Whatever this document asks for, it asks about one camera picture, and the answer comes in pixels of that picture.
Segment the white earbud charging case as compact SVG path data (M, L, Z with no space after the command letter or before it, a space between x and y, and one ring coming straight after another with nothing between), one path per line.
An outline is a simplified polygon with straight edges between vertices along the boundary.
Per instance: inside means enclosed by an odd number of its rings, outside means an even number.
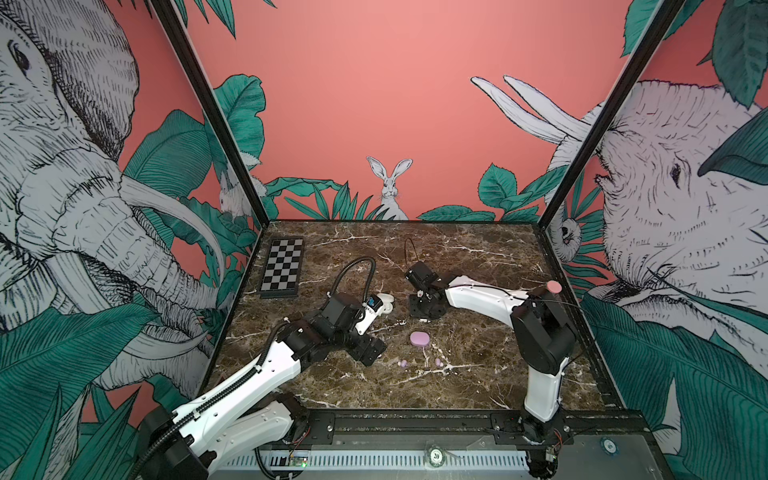
M381 306L378 308L379 315L387 315L393 311L394 297L391 294L378 293L376 297L381 301Z

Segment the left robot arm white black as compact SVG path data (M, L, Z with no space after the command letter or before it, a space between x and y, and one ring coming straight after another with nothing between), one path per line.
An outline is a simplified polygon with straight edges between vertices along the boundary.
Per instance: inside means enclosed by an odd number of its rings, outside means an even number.
M309 436L307 410L279 387L334 351L344 351L364 366L386 349L368 334L388 301L370 291L376 262L352 260L347 270L366 263L360 296L330 290L324 304L304 317L278 322L261 354L209 392L173 411L153 410L139 429L137 459L130 479L208 479L232 460L273 442L289 446Z

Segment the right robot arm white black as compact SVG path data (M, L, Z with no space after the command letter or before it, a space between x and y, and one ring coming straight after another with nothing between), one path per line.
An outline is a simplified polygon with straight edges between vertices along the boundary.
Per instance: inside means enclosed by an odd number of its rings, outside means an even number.
M466 275L444 279L421 261L407 270L405 278L416 290L408 299L414 317L439 319L452 307L512 328L528 365L520 418L524 437L532 444L555 441L562 377L577 340L575 324L557 298L562 286L549 281L523 291L485 284Z

